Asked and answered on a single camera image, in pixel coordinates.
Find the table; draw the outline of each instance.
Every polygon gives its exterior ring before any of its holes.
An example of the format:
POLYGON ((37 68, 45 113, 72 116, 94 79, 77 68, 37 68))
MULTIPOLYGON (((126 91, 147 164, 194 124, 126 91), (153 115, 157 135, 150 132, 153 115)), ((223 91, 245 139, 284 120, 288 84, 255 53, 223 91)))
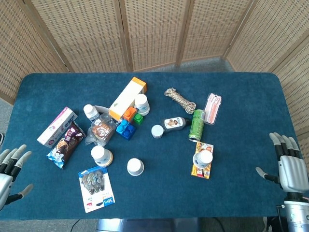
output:
POLYGON ((12 193, 33 183, 25 199, 6 206, 1 219, 60 218, 193 218, 273 216, 284 192, 263 180, 256 166, 276 174, 278 165, 270 132, 296 137, 278 78, 270 73, 35 73, 23 80, 3 148, 27 144, 33 152, 12 193), (147 83, 150 112, 130 141, 115 134, 106 148, 114 154, 108 167, 115 204, 86 214, 78 172, 95 166, 94 145, 77 147, 64 170, 46 158, 49 148, 38 136, 68 106, 77 124, 87 131, 85 104, 109 107, 130 79, 147 83), (173 87, 188 100, 205 106, 209 93, 222 96, 214 125, 206 125, 202 141, 214 145, 209 180, 191 176, 196 144, 190 127, 151 135, 162 119, 192 117, 164 96, 173 87), (126 171, 130 158, 144 162, 145 171, 133 177, 126 171))

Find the green block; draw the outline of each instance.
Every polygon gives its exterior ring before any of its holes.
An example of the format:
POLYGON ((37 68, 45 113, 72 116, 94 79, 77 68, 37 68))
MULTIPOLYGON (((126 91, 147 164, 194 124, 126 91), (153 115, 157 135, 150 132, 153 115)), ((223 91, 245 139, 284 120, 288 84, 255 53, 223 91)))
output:
POLYGON ((144 121, 144 118, 142 115, 140 115, 139 113, 135 114, 133 120, 135 121, 135 123, 137 124, 141 124, 144 121))

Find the rope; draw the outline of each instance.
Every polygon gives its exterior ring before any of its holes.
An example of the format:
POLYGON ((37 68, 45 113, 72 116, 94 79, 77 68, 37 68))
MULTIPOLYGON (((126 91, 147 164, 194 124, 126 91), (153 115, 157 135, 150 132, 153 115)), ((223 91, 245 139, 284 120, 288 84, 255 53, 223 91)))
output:
POLYGON ((189 102, 187 99, 183 98, 183 96, 177 93, 174 88, 168 88, 164 92, 164 95, 176 101, 188 114, 193 114, 197 106, 194 102, 189 102))

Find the toy building block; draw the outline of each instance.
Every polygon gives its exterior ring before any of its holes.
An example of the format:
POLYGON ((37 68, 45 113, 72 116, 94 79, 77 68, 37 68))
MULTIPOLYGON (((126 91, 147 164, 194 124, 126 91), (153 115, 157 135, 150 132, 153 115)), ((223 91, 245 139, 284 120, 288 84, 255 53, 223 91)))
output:
POLYGON ((139 113, 135 114, 134 118, 133 118, 134 122, 137 124, 141 124, 144 121, 144 118, 142 115, 140 115, 139 113))
POLYGON ((129 122, 132 121, 132 119, 134 118, 134 115, 137 113, 137 110, 134 109, 133 107, 129 107, 125 113, 124 113, 124 119, 128 120, 129 122))
POLYGON ((128 140, 131 139, 135 131, 136 128, 125 119, 116 128, 116 132, 128 140))

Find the gray carpet floor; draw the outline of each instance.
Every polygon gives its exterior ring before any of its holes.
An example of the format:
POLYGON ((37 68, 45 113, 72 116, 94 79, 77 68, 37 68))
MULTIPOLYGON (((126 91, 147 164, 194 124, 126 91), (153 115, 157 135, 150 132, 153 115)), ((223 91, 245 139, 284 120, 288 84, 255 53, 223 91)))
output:
MULTIPOLYGON (((225 60, 211 58, 184 62, 180 67, 168 65, 148 72, 232 72, 232 67, 225 60)), ((0 100, 0 132, 6 133, 12 106, 0 100)), ((264 228, 263 219, 260 217, 222 217, 219 218, 226 232, 261 232, 264 228)), ((28 221, 1 221, 0 232, 70 232, 76 220, 28 220, 28 221)), ((221 232, 219 223, 213 218, 201 220, 202 232, 221 232)), ((80 220, 73 229, 73 232, 94 232, 96 220, 80 220)), ((144 228, 139 232, 153 231, 144 228)))

